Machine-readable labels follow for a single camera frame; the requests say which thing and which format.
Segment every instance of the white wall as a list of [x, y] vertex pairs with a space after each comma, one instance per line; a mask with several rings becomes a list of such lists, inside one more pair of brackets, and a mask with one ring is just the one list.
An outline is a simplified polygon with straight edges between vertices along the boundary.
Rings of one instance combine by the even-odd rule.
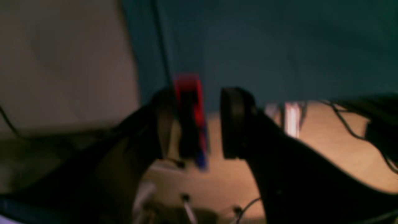
[[136, 78], [116, 0], [0, 0], [0, 105], [23, 134], [115, 123]]

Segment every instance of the red and blue object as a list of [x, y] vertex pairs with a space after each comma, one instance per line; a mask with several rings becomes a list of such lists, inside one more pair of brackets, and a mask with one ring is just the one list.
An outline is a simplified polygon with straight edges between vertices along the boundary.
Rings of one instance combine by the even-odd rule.
[[207, 130], [202, 83], [196, 75], [180, 75], [174, 82], [181, 125], [179, 155], [193, 159], [199, 169], [207, 169]]

